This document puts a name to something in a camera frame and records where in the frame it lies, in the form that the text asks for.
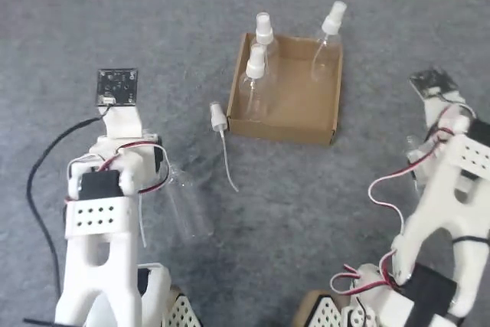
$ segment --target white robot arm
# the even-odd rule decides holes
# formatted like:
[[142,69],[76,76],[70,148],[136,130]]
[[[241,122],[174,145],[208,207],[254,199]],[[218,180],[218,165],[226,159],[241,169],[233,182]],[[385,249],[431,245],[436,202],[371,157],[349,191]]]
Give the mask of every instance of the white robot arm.
[[[320,293],[309,318],[295,327],[455,327],[473,307],[488,259],[490,125],[476,118],[445,72],[425,70],[411,83],[423,98],[429,134],[407,157],[425,189],[387,254],[393,275],[384,261],[345,266],[332,280],[352,279],[350,290],[340,292],[350,299],[334,302],[335,294]],[[417,263],[423,242],[440,228],[452,236],[452,279]]]
[[[137,80],[136,69],[99,70],[96,102],[107,134],[68,165],[64,287],[51,325],[166,327],[184,319],[201,325],[165,267],[137,263],[139,196],[169,175],[160,138],[142,130]],[[103,263],[100,244],[109,247]]]

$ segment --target cardboard box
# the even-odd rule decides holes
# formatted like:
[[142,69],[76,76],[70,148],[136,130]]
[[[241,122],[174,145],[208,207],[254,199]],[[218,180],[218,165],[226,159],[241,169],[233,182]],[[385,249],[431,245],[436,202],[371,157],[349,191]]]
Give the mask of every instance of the cardboard box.
[[230,131],[242,136],[297,143],[330,145],[337,130],[341,89],[342,49],[333,47],[328,78],[312,80],[313,56],[318,44],[308,38],[276,36],[279,42],[279,76],[275,105],[263,122],[245,120],[239,107],[238,80],[250,56],[255,34],[242,37],[227,118]]

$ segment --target white bracket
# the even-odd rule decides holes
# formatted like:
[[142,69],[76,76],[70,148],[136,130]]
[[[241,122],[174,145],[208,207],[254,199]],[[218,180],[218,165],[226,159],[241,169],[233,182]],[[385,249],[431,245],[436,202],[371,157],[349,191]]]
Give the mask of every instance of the white bracket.
[[[142,301],[137,288],[136,262],[137,204],[136,197],[68,203],[67,261],[64,288],[56,307],[56,323],[83,325],[95,298],[104,293],[118,327],[141,325]],[[119,215],[114,216],[111,223],[110,213],[114,211]],[[102,242],[109,243],[109,256],[99,265],[97,248]]]
[[[465,203],[455,196],[462,170],[477,175]],[[409,217],[405,232],[395,238],[394,276],[405,283],[413,269],[422,243],[434,231],[445,228],[453,240],[462,237],[488,238],[490,229],[490,148],[457,135],[447,147],[427,183],[416,211]],[[458,284],[449,310],[462,318],[471,310],[483,270],[488,259],[488,245],[484,242],[460,241],[454,244],[455,270],[453,279]]]
[[342,327],[377,327],[376,313],[369,306],[346,306],[342,309]]
[[131,230],[133,208],[128,198],[70,201],[67,204],[65,237],[115,234]]

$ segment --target spray pump cap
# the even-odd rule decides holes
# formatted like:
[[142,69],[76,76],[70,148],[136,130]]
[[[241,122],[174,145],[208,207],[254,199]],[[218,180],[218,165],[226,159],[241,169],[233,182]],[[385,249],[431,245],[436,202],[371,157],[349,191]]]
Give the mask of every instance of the spray pump cap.
[[344,2],[336,1],[323,21],[322,30],[326,34],[338,34],[338,29],[342,25],[342,17],[344,17],[347,5]]
[[274,40],[273,26],[270,24],[269,13],[261,12],[257,15],[257,28],[255,30],[257,42],[268,45]]
[[247,63],[247,69],[245,73],[248,77],[254,80],[262,78],[266,65],[264,63],[265,47],[259,44],[255,44],[250,49],[250,59]]

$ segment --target gray felt surface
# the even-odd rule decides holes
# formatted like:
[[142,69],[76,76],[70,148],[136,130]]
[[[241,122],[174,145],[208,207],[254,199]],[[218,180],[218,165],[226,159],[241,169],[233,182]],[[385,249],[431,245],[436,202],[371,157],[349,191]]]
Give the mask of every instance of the gray felt surface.
[[[345,67],[337,141],[325,149],[227,136],[227,184],[208,104],[227,104],[240,34],[263,9],[275,30],[308,36],[334,0],[0,0],[0,325],[52,318],[51,259],[25,201],[28,170],[64,128],[91,117],[96,70],[138,67],[144,125],[201,187],[216,230],[209,243],[165,249],[162,194],[145,200],[149,247],[142,262],[169,267],[206,326],[288,325],[303,295],[328,287],[344,262],[377,262],[399,226],[370,204],[376,177],[405,163],[409,134],[422,136],[414,71],[446,68],[490,119],[490,0],[345,0]],[[103,133],[101,124],[56,148],[35,198],[64,257],[67,162]],[[409,214],[410,178],[378,195]],[[426,264],[450,273],[452,248],[436,234]],[[488,325],[490,275],[466,325]]]

